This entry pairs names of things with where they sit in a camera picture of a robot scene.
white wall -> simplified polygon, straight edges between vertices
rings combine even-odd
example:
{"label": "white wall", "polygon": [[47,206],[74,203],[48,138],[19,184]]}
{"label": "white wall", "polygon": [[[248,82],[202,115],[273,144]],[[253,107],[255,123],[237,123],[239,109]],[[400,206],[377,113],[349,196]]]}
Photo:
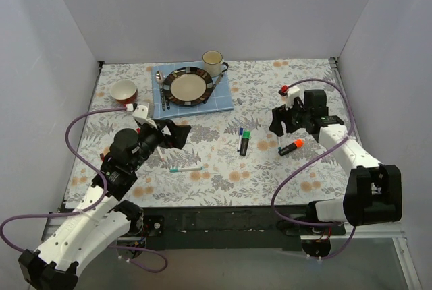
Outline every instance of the white wall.
{"label": "white wall", "polygon": [[338,56],[368,0],[65,0],[99,61]]}
{"label": "white wall", "polygon": [[362,141],[402,171],[403,223],[432,289],[432,0],[370,0],[340,57]]}
{"label": "white wall", "polygon": [[[88,108],[97,62],[63,0],[0,0],[0,221],[55,210],[72,156],[68,123]],[[81,128],[73,132],[74,144]],[[35,248],[45,220],[11,223],[17,245]],[[25,289],[19,253],[0,241],[0,288]]]}

robotic arm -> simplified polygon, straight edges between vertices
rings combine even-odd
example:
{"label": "robotic arm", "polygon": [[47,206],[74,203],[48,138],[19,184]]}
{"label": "robotic arm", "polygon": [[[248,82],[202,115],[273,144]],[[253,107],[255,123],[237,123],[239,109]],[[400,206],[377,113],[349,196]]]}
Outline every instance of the robotic arm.
{"label": "robotic arm", "polygon": [[[35,251],[25,250],[19,257],[24,278],[34,288],[72,290],[81,272],[100,252],[118,237],[142,230],[144,215],[140,207],[119,201],[137,180],[136,170],[156,147],[182,149],[190,126],[177,126],[168,119],[147,119],[145,106],[134,105],[133,109],[140,132],[123,129],[114,136],[101,165],[108,183],[102,201],[83,212],[103,195],[103,180],[97,175],[74,210],[80,214],[68,217]],[[165,127],[171,135],[162,132]]]}
{"label": "robotic arm", "polygon": [[[282,123],[287,133],[304,128],[328,150],[347,137],[344,122],[329,115],[324,90],[304,91],[304,101],[297,86],[289,90],[284,86],[279,93],[287,96],[287,101],[272,110],[269,129],[277,136],[284,134]],[[309,203],[306,216],[310,221],[349,222],[359,226],[401,219],[402,186],[397,166],[380,163],[351,138],[333,155],[349,176],[344,199]]]}

marker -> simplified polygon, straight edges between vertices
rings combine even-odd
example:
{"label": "marker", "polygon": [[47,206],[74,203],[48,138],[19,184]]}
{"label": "marker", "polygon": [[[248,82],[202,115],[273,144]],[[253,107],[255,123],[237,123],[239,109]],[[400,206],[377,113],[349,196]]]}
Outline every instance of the marker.
{"label": "marker", "polygon": [[203,167],[182,167],[182,168],[174,168],[169,169],[169,172],[175,173],[175,172],[187,172],[187,171],[201,171]]}
{"label": "marker", "polygon": [[278,153],[280,156],[286,155],[288,153],[291,153],[293,150],[302,147],[303,144],[304,142],[302,140],[296,140],[294,143],[291,143],[290,145],[282,148]]}
{"label": "marker", "polygon": [[159,158],[161,159],[161,161],[164,161],[165,159],[163,158],[161,149],[159,147],[156,147],[156,150],[157,150],[157,154],[159,154]]}
{"label": "marker", "polygon": [[240,130],[238,131],[238,145],[237,145],[237,152],[240,151],[240,147],[242,145],[242,136],[243,136],[243,127],[240,127]]}
{"label": "marker", "polygon": [[240,155],[246,156],[246,152],[248,151],[250,131],[245,130],[242,136],[242,144],[240,145]]}

orange cap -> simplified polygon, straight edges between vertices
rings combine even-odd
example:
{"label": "orange cap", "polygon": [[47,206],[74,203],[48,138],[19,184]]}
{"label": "orange cap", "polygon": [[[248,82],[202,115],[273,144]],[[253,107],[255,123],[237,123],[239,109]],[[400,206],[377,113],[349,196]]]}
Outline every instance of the orange cap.
{"label": "orange cap", "polygon": [[297,146],[297,148],[300,148],[304,145],[303,140],[296,140],[294,143]]}

mug handle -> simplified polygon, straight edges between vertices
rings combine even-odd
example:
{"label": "mug handle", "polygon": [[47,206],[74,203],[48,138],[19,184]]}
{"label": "mug handle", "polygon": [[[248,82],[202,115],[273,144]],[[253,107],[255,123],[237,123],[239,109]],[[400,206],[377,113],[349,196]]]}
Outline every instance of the mug handle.
{"label": "mug handle", "polygon": [[222,65],[224,65],[224,66],[227,67],[226,69],[224,69],[224,70],[221,72],[221,73],[225,73],[225,72],[230,68],[230,66],[228,65],[227,62],[223,62]]}

